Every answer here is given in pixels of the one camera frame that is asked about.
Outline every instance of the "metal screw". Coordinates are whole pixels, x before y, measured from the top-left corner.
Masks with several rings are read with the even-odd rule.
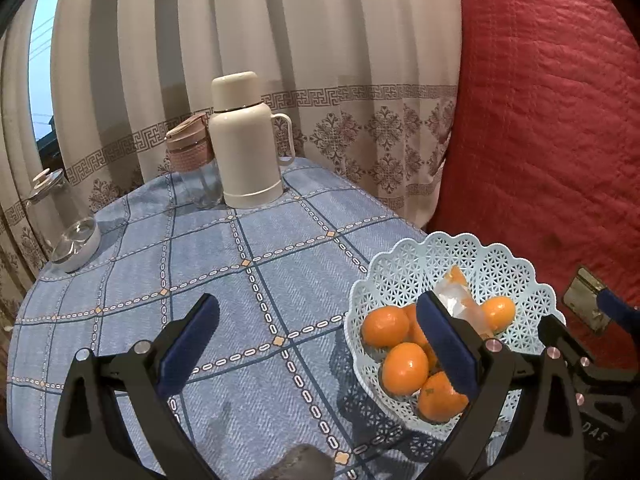
[[[493,352],[494,354],[502,350],[502,343],[497,339],[487,339],[484,342],[484,346],[489,352]]]
[[[86,361],[89,358],[91,352],[88,348],[81,348],[76,352],[77,361]]]
[[[151,350],[151,341],[147,341],[146,339],[138,341],[135,345],[133,345],[133,351],[136,354],[146,354],[147,352],[149,352],[149,350]]]
[[[552,359],[559,359],[562,355],[560,351],[555,346],[550,346],[546,349],[546,354]]]

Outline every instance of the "blue tablecloth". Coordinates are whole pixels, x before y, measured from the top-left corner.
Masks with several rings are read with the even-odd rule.
[[[203,292],[220,300],[220,326],[169,405],[221,478],[249,479],[303,442],[333,457],[341,479],[422,470],[437,443],[364,394],[342,318],[370,259],[425,235],[303,158],[284,182],[261,208],[197,210],[179,178],[161,176],[97,214],[102,242],[87,266],[43,270],[18,314],[7,394],[10,428],[47,476],[74,353],[152,340]],[[128,398],[118,402],[142,462],[157,469]]]

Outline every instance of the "pink bottle lid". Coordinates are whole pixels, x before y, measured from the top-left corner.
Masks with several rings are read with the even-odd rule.
[[[214,158],[204,112],[178,124],[166,134],[164,142],[172,168],[179,173],[197,170]]]

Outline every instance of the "red quilted fabric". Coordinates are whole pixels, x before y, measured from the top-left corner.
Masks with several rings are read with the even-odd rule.
[[[462,0],[454,131],[430,230],[531,260],[558,298],[578,264],[640,305],[640,50],[609,0]],[[613,324],[572,333],[634,366]]]

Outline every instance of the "plastic wrapper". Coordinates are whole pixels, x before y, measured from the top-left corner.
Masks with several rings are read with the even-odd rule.
[[[466,279],[458,266],[453,266],[436,283],[433,291],[451,316],[464,319],[483,339],[494,337],[484,312],[469,292]]]

